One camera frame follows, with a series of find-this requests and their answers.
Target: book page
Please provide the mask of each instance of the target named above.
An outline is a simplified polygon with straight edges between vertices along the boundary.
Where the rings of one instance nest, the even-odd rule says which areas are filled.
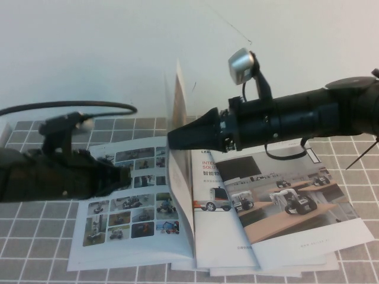
[[[302,151],[283,146],[274,145],[270,152],[288,156]],[[212,155],[262,269],[374,239],[311,148],[304,157],[287,161],[256,149]]]
[[[132,183],[79,203],[68,271],[192,259],[191,229],[168,186],[166,137],[93,146],[91,154],[129,167]]]

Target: gray grid mat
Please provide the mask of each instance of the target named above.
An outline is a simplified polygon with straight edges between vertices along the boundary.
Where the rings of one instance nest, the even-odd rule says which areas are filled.
[[[8,148],[41,146],[40,122],[19,122]],[[91,133],[73,138],[73,148],[166,134],[164,118],[96,120]],[[205,272],[171,271],[169,265],[66,272],[77,202],[32,202],[0,206],[0,282],[2,283],[379,283],[379,147],[353,169],[343,169],[374,137],[332,137],[310,142],[330,169],[375,241],[339,251],[340,270],[307,272],[302,278],[273,276],[209,277]]]

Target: white van picture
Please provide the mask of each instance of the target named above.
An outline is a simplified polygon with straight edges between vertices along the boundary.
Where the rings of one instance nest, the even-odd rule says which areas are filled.
[[[224,211],[229,211],[232,205],[225,189],[218,187],[209,189],[207,200],[194,201],[194,208],[201,208],[203,211],[215,211],[217,208],[221,208]]]

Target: printed picture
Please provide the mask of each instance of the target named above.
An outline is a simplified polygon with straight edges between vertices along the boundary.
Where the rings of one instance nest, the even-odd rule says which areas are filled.
[[[166,158],[165,157],[156,158],[156,167],[166,167]]]
[[[156,218],[158,220],[179,218],[170,193],[157,193],[156,202]]]
[[[156,148],[157,157],[166,157],[166,147],[157,147]]]
[[[136,170],[153,169],[154,158],[136,160]]]
[[[271,152],[289,156],[292,151]],[[309,155],[272,162],[262,152],[220,164],[225,182],[239,178],[226,189],[252,244],[358,218],[329,171]]]
[[[107,215],[101,214],[88,217],[85,223],[83,246],[93,246],[105,242]]]
[[[144,222],[154,220],[154,208],[139,208],[133,210],[133,217],[131,218],[132,222]]]
[[[118,226],[108,229],[107,241],[120,241],[129,238],[130,225]]]
[[[108,226],[117,226],[130,223],[130,211],[111,214]]]
[[[156,177],[156,185],[167,185],[165,176]]]
[[[116,162],[126,161],[126,160],[135,160],[141,158],[148,158],[155,156],[154,147],[151,148],[142,148],[136,150],[122,151],[116,153]]]
[[[111,211],[154,206],[154,194],[134,195],[111,200]]]
[[[179,234],[179,221],[157,221],[156,230],[161,234]]]
[[[128,167],[130,171],[134,170],[134,161],[124,161],[114,164],[116,167]]]
[[[131,238],[150,237],[154,235],[154,222],[137,223],[131,226]]]
[[[147,186],[155,185],[155,177],[153,175],[149,176],[136,176],[134,178],[134,188],[144,188]]]
[[[88,205],[88,214],[87,215],[95,215],[107,213],[109,208],[109,201],[99,201],[93,202]]]

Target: black cord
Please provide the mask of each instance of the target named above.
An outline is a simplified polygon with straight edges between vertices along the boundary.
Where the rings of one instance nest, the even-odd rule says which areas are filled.
[[[38,102],[35,104],[17,105],[10,108],[0,110],[0,116],[12,114],[19,111],[29,111],[32,109],[41,108],[60,108],[60,107],[111,107],[129,109],[129,112],[108,112],[103,114],[91,114],[89,118],[104,117],[110,115],[130,115],[137,112],[137,108],[132,105],[122,104],[119,102],[105,102],[105,101],[59,101],[59,102]]]
[[[247,102],[248,100],[246,99],[246,95],[245,95],[245,87],[246,87],[246,82],[242,84],[242,97],[243,97],[243,100]]]

